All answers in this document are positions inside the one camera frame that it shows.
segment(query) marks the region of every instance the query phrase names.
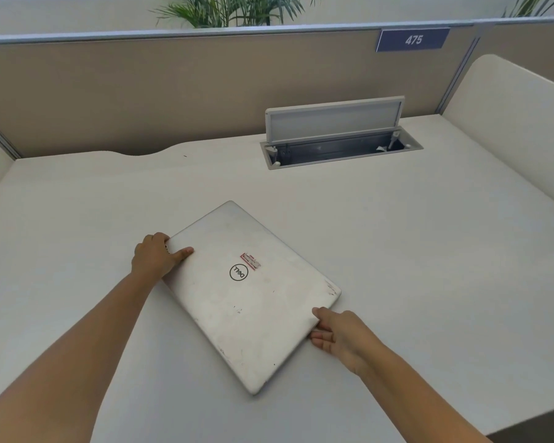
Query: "white desk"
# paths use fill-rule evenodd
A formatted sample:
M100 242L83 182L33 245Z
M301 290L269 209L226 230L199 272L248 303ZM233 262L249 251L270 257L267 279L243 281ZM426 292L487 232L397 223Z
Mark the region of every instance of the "white desk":
M16 161L0 184L0 392L127 273L146 233L232 199L482 432L553 409L554 201L445 119L402 124L424 150L273 171L263 136ZM308 342L250 397L163 286L93 440L402 441Z

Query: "cubicle divider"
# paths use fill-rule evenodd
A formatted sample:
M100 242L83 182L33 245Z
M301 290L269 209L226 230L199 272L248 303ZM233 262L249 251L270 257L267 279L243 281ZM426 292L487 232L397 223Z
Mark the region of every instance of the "cubicle divider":
M476 41L440 106L440 112L445 110L472 64L486 54L496 54L554 82L554 18L497 21L483 28Z
M383 29L442 27L440 49L376 52ZM433 114L488 53L554 80L554 19L2 37L0 143L148 154L262 133L270 107L399 95Z

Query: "number sign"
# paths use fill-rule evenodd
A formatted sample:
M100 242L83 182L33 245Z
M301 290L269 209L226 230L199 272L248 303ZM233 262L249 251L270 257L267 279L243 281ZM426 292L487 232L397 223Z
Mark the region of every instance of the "number sign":
M438 50L450 33L442 29L384 29L376 52Z

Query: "laptop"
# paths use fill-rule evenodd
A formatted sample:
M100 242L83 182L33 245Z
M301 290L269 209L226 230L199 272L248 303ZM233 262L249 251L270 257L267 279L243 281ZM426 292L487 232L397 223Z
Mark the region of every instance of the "laptop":
M195 248L164 277L244 387L256 395L341 290L235 202L167 241Z

